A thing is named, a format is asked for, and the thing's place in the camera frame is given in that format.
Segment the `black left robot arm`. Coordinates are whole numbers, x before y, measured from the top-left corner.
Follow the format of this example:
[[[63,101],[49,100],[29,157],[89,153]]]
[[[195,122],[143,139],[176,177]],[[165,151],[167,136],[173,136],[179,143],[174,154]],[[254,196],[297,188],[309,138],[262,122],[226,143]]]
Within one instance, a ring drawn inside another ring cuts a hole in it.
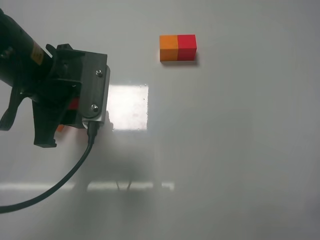
[[[56,129],[73,99],[87,86],[83,63],[85,54],[70,45],[46,50],[4,12],[0,13],[0,79],[11,86],[7,110],[0,119],[0,129],[9,131],[18,108],[31,99],[34,145],[55,148]]]

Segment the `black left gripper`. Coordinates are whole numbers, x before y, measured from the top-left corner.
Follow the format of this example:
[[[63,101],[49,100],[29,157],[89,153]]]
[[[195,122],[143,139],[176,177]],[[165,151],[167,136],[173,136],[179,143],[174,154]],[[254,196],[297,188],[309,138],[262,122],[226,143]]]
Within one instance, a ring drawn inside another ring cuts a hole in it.
[[[59,125],[81,128],[82,117],[77,110],[68,110],[72,99],[80,98],[81,75],[85,51],[75,50],[69,44],[46,46],[30,43],[20,51],[27,78],[23,92],[32,100],[34,142],[41,148],[57,146],[54,135]],[[0,120],[0,130],[9,131],[15,121],[18,107],[24,99],[19,87],[13,87],[7,110]]]

